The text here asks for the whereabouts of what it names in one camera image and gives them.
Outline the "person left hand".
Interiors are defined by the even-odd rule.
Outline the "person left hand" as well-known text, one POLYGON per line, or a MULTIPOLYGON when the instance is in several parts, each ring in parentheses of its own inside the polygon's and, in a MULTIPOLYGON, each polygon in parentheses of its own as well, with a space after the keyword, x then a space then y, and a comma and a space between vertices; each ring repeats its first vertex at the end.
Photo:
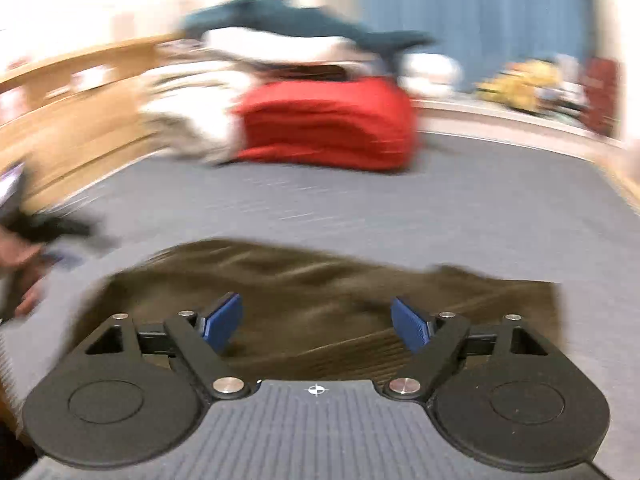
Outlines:
POLYGON ((43 279, 49 263, 43 255, 44 245, 24 240, 17 234, 1 229, 1 270, 18 272, 18 299, 14 310, 17 318, 30 315, 40 303, 43 279))

